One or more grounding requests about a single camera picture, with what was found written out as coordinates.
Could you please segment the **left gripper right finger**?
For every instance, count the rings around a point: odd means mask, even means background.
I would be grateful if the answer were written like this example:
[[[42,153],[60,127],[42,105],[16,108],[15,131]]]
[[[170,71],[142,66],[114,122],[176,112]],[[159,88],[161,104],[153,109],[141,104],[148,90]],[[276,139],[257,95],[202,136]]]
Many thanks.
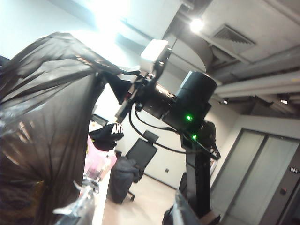
[[[201,225],[202,223],[193,212],[182,193],[179,190],[176,190],[172,207],[164,213],[163,224]]]

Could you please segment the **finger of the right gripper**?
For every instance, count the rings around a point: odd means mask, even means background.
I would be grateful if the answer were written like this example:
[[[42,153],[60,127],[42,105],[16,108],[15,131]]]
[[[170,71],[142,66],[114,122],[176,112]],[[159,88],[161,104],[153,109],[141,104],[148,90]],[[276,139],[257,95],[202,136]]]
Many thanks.
[[[120,69],[120,74],[118,75],[118,77],[121,78],[123,76],[128,76],[128,75],[135,75],[136,77],[142,78],[140,70],[126,71],[122,69]]]
[[[119,105],[121,105],[132,86],[129,75],[104,72],[104,79],[110,85]]]

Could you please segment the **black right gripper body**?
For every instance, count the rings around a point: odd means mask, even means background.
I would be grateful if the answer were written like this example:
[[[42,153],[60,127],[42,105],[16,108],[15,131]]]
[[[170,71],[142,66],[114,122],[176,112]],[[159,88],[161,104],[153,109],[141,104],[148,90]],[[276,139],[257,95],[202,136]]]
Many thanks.
[[[133,107],[138,112],[144,110],[155,118],[162,119],[175,99],[176,96],[158,82],[151,84],[150,80],[139,79],[134,83],[130,109]]]

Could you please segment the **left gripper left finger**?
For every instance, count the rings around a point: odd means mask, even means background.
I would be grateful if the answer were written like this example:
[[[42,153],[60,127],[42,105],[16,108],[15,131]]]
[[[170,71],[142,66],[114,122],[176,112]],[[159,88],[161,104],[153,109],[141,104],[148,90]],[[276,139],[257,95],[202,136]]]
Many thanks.
[[[80,186],[73,181],[75,188],[81,191],[80,196],[67,206],[56,208],[53,214],[59,214],[61,217],[55,222],[55,225],[91,225],[94,210],[95,198],[93,188],[89,185]]]

